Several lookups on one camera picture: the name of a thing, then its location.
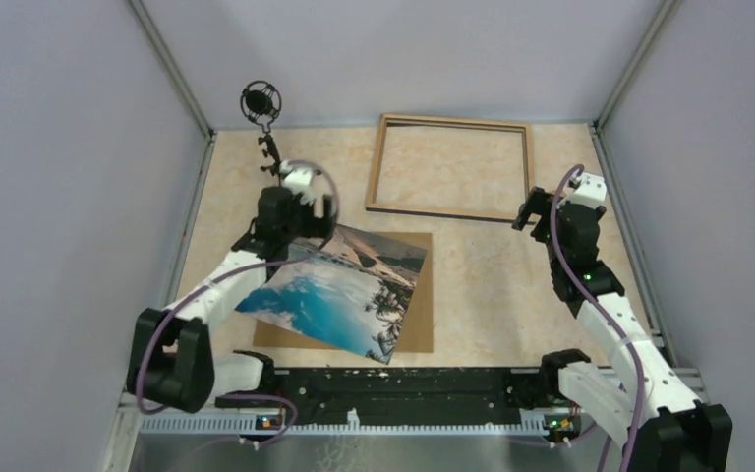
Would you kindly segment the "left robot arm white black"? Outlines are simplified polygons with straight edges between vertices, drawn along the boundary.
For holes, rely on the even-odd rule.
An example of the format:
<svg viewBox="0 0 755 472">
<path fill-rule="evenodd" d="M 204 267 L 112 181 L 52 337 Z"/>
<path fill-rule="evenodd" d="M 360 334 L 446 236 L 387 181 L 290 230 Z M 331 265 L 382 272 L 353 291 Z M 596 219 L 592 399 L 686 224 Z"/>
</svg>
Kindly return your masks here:
<svg viewBox="0 0 755 472">
<path fill-rule="evenodd" d="M 292 257 L 295 240 L 330 242 L 339 192 L 329 172 L 307 160 L 286 160 L 279 175 L 279 185 L 261 190 L 257 216 L 213 272 L 180 299 L 137 316 L 125 390 L 141 413 L 200 411 L 216 381 L 215 329 L 281 267 L 305 263 L 321 251 Z"/>
</svg>

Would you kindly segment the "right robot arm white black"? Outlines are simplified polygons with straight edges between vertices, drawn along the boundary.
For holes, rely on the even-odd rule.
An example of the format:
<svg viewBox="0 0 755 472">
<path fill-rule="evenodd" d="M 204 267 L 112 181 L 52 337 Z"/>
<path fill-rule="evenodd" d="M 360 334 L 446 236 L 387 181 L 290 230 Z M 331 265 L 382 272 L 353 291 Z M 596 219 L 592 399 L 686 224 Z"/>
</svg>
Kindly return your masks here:
<svg viewBox="0 0 755 472">
<path fill-rule="evenodd" d="M 531 236 L 547 249 L 553 291 L 617 376 L 609 380 L 577 349 L 557 351 L 542 360 L 538 394 L 550 405 L 571 400 L 584 408 L 606 444 L 619 448 L 622 471 L 724 471 L 729 414 L 681 379 L 599 258 L 607 196 L 604 178 L 577 164 L 554 192 L 533 188 L 513 222 L 521 231 L 531 216 L 539 218 Z"/>
</svg>

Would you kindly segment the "black microphone on tripod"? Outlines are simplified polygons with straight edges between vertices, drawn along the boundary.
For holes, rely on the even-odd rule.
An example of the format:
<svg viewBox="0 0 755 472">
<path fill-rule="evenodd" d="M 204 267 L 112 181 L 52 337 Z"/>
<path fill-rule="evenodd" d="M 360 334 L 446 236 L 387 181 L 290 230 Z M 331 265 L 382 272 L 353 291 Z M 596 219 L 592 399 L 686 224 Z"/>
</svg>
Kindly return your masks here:
<svg viewBox="0 0 755 472">
<path fill-rule="evenodd" d="M 262 146 L 262 155 L 273 159 L 270 165 L 260 167 L 262 172 L 268 172 L 282 181 L 280 157 L 276 142 L 271 134 L 271 126 L 278 119 L 282 108 L 282 98 L 279 90 L 270 82 L 255 80 L 249 82 L 240 95 L 240 110 L 243 116 L 254 125 L 261 128 L 262 135 L 258 144 Z"/>
</svg>

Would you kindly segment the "beach landscape photo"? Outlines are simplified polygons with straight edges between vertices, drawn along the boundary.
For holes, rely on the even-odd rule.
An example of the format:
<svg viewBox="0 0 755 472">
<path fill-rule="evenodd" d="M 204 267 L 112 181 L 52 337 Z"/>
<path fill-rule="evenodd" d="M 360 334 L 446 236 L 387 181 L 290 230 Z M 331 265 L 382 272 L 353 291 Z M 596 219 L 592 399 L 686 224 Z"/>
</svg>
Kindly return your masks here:
<svg viewBox="0 0 755 472">
<path fill-rule="evenodd" d="M 345 225 L 299 238 L 289 265 L 237 306 L 241 314 L 388 364 L 429 253 L 422 243 Z"/>
</svg>

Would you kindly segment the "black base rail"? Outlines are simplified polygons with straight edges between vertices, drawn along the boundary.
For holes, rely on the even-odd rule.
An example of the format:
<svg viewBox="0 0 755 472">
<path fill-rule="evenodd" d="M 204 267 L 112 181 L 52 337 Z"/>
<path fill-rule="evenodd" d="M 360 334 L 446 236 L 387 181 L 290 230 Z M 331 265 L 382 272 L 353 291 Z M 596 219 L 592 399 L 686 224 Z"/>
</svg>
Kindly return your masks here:
<svg viewBox="0 0 755 472">
<path fill-rule="evenodd" d="M 215 384 L 218 407 L 263 406 L 263 395 L 296 406 L 300 426 L 516 426 L 529 414 L 564 417 L 582 409 L 551 388 L 536 368 L 281 368 L 254 390 Z"/>
</svg>

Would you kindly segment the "brown cardboard backing board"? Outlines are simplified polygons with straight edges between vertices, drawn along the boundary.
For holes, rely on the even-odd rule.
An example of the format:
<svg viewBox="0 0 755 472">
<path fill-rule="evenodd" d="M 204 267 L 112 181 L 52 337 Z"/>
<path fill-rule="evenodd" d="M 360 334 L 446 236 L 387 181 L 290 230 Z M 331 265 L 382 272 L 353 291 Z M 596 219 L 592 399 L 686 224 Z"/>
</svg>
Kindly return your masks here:
<svg viewBox="0 0 755 472">
<path fill-rule="evenodd" d="M 422 243 L 429 250 L 422 278 L 415 289 L 411 310 L 404 321 L 401 337 L 394 354 L 402 352 L 430 353 L 434 349 L 433 238 L 431 234 L 421 232 L 375 233 L 396 237 L 409 243 Z M 253 343 L 257 347 L 342 350 L 272 324 L 257 322 L 253 336 Z"/>
</svg>

